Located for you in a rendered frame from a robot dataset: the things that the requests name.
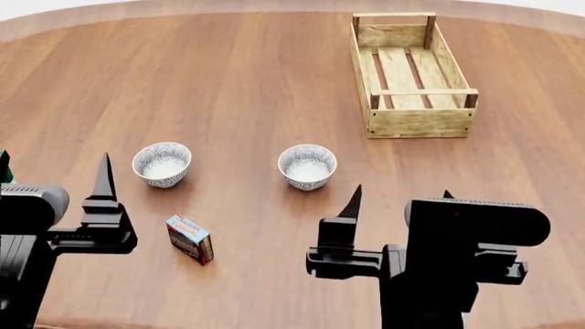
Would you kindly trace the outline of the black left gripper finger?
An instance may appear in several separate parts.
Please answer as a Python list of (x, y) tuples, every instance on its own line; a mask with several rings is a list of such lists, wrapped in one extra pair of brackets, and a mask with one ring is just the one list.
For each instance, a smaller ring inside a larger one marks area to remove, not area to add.
[(83, 227), (119, 227), (122, 205), (118, 202), (108, 153), (100, 161), (95, 185), (90, 196), (82, 202)]
[(14, 175), (9, 163), (10, 155), (7, 150), (0, 150), (0, 184), (14, 182)]

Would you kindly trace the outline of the speckled white ceramic bowl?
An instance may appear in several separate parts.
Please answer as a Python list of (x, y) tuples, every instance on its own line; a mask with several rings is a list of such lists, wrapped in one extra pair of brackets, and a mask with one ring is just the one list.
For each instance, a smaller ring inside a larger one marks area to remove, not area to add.
[(321, 145), (296, 144), (280, 154), (277, 166), (290, 186), (314, 191), (328, 182), (337, 168), (337, 159)]
[(191, 161), (192, 154), (183, 144), (161, 142), (137, 153), (132, 160), (132, 169), (147, 185), (170, 188), (186, 177)]

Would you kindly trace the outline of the wooden slatted crate tray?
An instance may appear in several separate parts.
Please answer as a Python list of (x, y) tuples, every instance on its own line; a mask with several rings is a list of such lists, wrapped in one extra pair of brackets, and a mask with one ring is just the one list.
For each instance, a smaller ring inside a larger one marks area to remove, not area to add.
[(470, 87), (435, 13), (387, 13), (425, 24), (363, 24), (354, 13), (350, 55), (367, 136), (460, 138), (471, 131), (479, 92)]

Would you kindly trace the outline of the chocolate pudding box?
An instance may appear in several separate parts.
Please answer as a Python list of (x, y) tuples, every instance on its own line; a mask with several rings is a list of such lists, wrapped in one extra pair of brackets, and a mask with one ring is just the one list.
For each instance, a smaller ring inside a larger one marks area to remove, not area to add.
[(165, 224), (170, 241), (177, 249), (200, 265), (206, 265), (214, 259), (211, 235), (205, 229), (179, 214), (171, 216)]

